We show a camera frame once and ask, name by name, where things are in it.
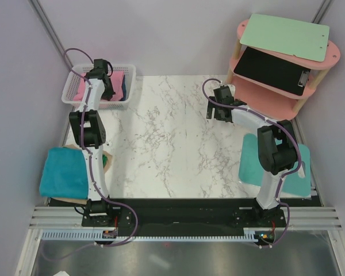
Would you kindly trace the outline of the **pink t-shirt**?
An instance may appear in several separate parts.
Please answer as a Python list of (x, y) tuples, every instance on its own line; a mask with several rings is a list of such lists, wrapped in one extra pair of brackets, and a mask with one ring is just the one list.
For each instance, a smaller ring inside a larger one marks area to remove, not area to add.
[[(122, 80), (123, 80), (124, 73), (122, 71), (116, 71), (110, 76), (110, 80), (113, 86), (113, 90), (115, 94), (111, 97), (109, 101), (121, 101), (122, 98)], [(73, 101), (81, 101), (83, 99), (85, 93), (85, 81), (83, 79), (80, 80), (80, 84), (78, 86), (77, 93), (75, 97), (72, 99)]]

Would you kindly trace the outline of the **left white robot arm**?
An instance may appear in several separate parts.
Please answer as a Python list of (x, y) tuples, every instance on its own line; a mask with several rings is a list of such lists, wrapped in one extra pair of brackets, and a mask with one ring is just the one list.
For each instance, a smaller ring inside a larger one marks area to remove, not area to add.
[(112, 227), (114, 211), (107, 202), (109, 192), (105, 182), (103, 163), (103, 145), (106, 142), (106, 130), (98, 113), (101, 99), (110, 99), (114, 94), (110, 76), (113, 73), (111, 63), (104, 59), (95, 59), (93, 68), (79, 75), (85, 82), (85, 93), (76, 111), (69, 114), (69, 121), (75, 142), (82, 149), (86, 163), (88, 196), (83, 211), (83, 227)]

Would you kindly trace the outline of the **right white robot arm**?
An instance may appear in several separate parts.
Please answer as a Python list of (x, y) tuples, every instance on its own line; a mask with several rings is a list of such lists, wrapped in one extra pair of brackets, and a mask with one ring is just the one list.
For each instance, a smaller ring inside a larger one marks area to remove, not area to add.
[(260, 191), (255, 198), (249, 219), (255, 226), (265, 226), (283, 215), (280, 193), (286, 177), (301, 167), (301, 153), (288, 120), (273, 121), (236, 99), (227, 85), (214, 89), (208, 96), (206, 118), (239, 124), (254, 131), (257, 138), (258, 160), (264, 171)]

